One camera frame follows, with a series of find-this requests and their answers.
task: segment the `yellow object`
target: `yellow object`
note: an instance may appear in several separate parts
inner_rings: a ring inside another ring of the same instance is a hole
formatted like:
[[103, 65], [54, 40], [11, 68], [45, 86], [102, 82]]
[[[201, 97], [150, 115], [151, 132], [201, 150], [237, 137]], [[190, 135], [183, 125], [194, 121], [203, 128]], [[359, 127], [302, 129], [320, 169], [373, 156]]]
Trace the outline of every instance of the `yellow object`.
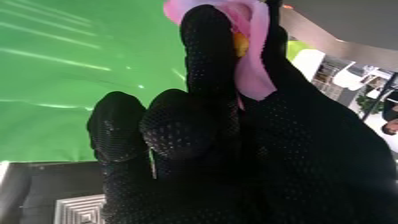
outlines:
[[249, 39], [242, 33], [233, 34], [237, 56], [242, 58], [249, 49]]

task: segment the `hand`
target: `hand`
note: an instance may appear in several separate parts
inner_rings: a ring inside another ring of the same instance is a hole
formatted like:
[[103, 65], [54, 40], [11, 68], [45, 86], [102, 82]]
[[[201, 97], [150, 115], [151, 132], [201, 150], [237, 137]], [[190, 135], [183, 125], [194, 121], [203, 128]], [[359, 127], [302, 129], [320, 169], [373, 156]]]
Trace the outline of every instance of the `hand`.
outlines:
[[189, 12], [182, 36], [189, 93], [167, 90], [146, 111], [114, 92], [89, 119], [110, 224], [247, 223], [258, 217], [240, 186], [231, 23], [212, 6]]
[[148, 111], [119, 92], [96, 105], [87, 127], [110, 224], [397, 223], [386, 143], [285, 58], [270, 12], [261, 58], [277, 92], [261, 101], [240, 94], [245, 111], [231, 24], [212, 6], [182, 25], [189, 93], [166, 91]]

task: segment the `green screen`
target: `green screen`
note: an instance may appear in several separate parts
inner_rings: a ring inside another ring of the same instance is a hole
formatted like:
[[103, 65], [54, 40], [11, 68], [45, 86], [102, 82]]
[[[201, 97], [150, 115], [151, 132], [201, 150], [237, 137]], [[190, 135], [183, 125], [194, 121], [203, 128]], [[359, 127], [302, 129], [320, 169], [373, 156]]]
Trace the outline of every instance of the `green screen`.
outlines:
[[162, 6], [162, 0], [0, 1], [0, 160], [93, 160], [86, 122], [103, 95], [119, 90], [148, 105], [166, 89], [185, 89], [180, 31]]

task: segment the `black glove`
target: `black glove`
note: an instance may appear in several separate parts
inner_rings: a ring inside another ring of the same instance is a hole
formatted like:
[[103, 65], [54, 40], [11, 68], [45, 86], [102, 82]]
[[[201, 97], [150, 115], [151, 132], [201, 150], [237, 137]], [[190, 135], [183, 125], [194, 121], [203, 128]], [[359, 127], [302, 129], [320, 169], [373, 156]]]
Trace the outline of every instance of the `black glove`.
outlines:
[[166, 91], [148, 111], [119, 92], [96, 105], [89, 133], [110, 224], [397, 223], [389, 149], [286, 60], [274, 2], [267, 99], [240, 95], [238, 111], [231, 24], [199, 6], [182, 24], [189, 93]]
[[182, 36], [189, 93], [166, 91], [146, 111], [135, 97], [114, 92], [89, 120], [110, 224], [247, 223], [258, 217], [237, 171], [231, 23], [212, 6], [189, 12]]

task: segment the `pink object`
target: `pink object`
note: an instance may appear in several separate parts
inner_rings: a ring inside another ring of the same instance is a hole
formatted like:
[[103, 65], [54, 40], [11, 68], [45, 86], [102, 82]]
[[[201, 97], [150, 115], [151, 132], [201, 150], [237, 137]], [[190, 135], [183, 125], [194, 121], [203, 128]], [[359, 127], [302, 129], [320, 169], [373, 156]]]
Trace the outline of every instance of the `pink object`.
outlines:
[[263, 100], [277, 90], [261, 62], [261, 52], [269, 35], [269, 5], [258, 0], [169, 0], [166, 16], [180, 25], [185, 13], [199, 5], [214, 5], [233, 23], [233, 31], [249, 38], [249, 50], [235, 70], [235, 85], [240, 93]]

